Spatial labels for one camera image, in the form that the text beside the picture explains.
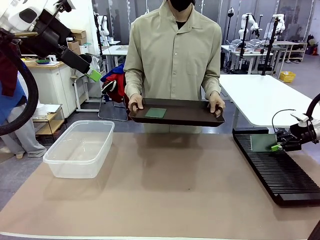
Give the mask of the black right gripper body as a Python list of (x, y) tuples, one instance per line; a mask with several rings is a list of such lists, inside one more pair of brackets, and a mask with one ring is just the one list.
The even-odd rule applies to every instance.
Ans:
[(301, 150), (303, 144), (313, 141), (313, 127), (310, 123), (304, 127), (301, 127), (298, 124), (291, 125), (290, 133), (297, 138), (297, 150)]

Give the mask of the person's left hand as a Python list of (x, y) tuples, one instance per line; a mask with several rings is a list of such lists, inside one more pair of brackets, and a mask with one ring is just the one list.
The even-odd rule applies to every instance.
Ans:
[(222, 100), (220, 94), (217, 91), (213, 91), (209, 97), (210, 112), (214, 114), (217, 118), (225, 110), (225, 102)]

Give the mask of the person's right hand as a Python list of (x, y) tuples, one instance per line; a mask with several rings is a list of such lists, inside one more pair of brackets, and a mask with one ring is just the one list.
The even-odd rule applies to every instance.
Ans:
[(134, 113), (136, 113), (138, 110), (143, 110), (144, 107), (142, 96), (137, 93), (133, 94), (129, 99), (128, 107), (129, 110)]

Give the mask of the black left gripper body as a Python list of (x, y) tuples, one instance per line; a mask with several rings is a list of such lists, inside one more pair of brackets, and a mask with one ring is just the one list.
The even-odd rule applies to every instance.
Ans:
[(68, 48), (66, 40), (72, 36), (72, 31), (46, 9), (39, 15), (33, 30), (37, 35), (24, 38), (18, 43), (21, 54), (33, 54), (39, 57), (75, 56), (75, 53)]

